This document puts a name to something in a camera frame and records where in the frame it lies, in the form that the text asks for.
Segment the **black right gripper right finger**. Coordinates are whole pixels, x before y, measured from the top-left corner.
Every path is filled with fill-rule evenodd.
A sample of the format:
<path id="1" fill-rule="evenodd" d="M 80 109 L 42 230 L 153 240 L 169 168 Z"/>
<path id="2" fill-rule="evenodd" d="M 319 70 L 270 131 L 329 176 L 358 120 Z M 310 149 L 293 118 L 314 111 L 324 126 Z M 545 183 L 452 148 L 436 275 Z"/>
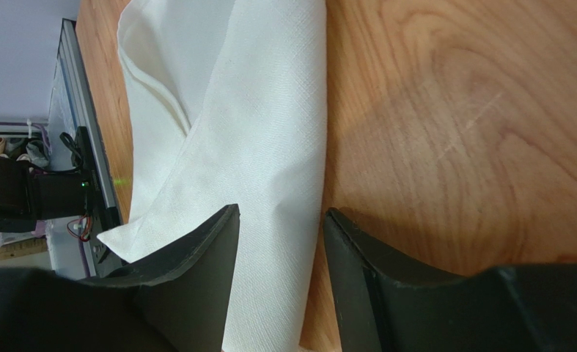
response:
<path id="1" fill-rule="evenodd" d="M 323 233 L 345 351 L 505 351 L 511 304 L 495 274 L 430 267 L 332 208 Z"/>

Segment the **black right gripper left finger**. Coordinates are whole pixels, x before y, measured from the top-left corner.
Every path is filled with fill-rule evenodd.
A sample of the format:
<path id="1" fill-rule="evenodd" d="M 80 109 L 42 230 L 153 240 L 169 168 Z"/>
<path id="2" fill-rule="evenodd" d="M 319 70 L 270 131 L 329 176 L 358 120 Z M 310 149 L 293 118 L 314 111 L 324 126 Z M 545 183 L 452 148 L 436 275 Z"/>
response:
<path id="1" fill-rule="evenodd" d="M 239 208 L 227 205 L 152 254 L 85 280 L 100 309 L 74 351 L 220 351 L 239 229 Z"/>

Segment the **white cloth napkin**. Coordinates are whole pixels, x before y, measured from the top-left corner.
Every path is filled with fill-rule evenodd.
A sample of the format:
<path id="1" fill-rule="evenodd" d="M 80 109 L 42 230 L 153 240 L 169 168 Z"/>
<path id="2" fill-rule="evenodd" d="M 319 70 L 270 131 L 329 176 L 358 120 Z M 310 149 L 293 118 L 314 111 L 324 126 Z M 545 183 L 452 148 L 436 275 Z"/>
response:
<path id="1" fill-rule="evenodd" d="M 222 347 L 296 351 L 326 158 L 323 1 L 131 1 L 117 30 L 133 133 L 133 262 L 240 208 Z"/>

